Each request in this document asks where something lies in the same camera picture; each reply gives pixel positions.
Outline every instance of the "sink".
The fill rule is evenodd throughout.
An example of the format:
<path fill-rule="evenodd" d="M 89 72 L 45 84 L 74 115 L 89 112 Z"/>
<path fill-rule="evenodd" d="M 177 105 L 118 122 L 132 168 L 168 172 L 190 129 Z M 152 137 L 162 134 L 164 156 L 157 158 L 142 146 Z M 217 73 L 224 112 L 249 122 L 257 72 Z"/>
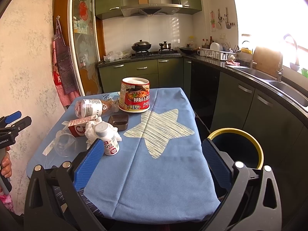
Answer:
<path fill-rule="evenodd" d="M 247 74 L 250 74 L 250 75 L 253 75 L 255 77 L 258 77 L 260 79 L 263 79 L 263 80 L 276 80 L 274 77 L 270 76 L 270 75 L 267 75 L 259 70 L 256 70 L 256 69 L 250 69 L 250 68 L 246 68 L 246 67 L 236 67 L 236 66 L 229 66 L 229 67 L 232 67 L 236 70 L 240 70 L 242 72 L 245 72 Z"/>
<path fill-rule="evenodd" d="M 297 92 L 295 89 L 291 88 L 289 85 L 277 81 L 269 82 L 269 84 L 281 90 L 282 92 L 286 93 L 288 96 L 292 97 L 296 102 L 298 102 L 303 107 L 308 106 L 308 99 L 301 93 Z"/>

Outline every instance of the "pill bottle lid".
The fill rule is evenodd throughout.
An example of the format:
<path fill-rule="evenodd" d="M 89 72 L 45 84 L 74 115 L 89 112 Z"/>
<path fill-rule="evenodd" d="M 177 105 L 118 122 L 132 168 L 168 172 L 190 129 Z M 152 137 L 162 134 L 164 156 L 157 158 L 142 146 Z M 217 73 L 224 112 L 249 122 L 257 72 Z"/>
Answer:
<path fill-rule="evenodd" d="M 110 131 L 110 127 L 107 122 L 101 122 L 95 126 L 94 130 L 97 136 L 105 137 Z"/>

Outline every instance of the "star pattern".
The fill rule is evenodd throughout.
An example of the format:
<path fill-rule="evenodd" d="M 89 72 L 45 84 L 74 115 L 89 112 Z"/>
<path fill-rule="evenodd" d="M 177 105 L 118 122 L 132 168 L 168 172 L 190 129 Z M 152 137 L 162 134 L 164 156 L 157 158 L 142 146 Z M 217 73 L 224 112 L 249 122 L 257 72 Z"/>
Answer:
<path fill-rule="evenodd" d="M 178 109 L 162 114 L 148 110 L 141 114 L 141 123 L 126 131 L 124 136 L 144 138 L 150 155 L 157 159 L 164 152 L 170 139 L 195 133 L 177 122 L 178 114 Z"/>

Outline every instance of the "white pill bottle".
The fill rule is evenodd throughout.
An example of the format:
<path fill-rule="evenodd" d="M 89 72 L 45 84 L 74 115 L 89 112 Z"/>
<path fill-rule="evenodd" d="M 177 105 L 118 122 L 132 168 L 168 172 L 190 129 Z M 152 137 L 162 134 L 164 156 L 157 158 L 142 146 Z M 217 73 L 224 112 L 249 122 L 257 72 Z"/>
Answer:
<path fill-rule="evenodd" d="M 104 153 L 113 156 L 119 152 L 119 144 L 116 140 L 114 131 L 107 122 L 101 122 L 95 126 L 96 135 L 104 142 Z"/>

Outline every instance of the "cutting board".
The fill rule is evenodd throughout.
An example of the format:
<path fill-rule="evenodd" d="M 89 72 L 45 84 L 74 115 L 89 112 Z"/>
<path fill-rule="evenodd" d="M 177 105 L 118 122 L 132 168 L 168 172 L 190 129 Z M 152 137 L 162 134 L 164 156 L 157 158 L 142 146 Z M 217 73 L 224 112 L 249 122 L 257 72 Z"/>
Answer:
<path fill-rule="evenodd" d="M 267 73 L 273 77 L 278 77 L 280 52 L 273 51 L 265 47 L 256 47 L 253 55 L 253 60 L 256 62 L 255 69 Z"/>

